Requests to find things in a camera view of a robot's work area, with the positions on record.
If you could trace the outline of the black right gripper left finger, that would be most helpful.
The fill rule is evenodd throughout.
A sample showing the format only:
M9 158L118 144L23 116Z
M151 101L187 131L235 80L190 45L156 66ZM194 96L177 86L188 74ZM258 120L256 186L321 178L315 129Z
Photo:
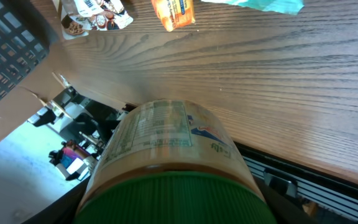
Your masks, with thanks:
M90 177L22 224L72 224Z

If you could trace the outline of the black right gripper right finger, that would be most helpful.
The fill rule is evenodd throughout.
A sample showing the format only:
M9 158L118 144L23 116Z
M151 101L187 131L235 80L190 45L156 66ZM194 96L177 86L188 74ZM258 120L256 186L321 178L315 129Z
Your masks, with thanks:
M279 224L317 224L317 221L306 214L302 209L291 203L285 197L271 189L258 177L254 180L259 187L277 223Z

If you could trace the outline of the white brown snack bag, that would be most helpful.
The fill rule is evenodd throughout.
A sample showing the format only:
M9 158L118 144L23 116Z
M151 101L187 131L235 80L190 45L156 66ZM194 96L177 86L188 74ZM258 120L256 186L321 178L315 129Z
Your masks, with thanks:
M120 30L133 22L120 0L53 0L65 40L90 31Z

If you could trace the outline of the teal tissue packet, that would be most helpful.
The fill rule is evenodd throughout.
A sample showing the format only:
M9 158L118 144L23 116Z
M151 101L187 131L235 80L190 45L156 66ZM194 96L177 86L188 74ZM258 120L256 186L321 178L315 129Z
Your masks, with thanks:
M264 12L297 15L304 7L303 0L202 0L217 4L248 7Z

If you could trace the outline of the green lid jar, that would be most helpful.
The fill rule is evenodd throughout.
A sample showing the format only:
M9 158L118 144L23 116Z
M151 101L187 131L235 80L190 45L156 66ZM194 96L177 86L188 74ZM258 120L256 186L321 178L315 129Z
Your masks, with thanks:
M75 223L275 223L220 120L186 100L155 100L118 125Z

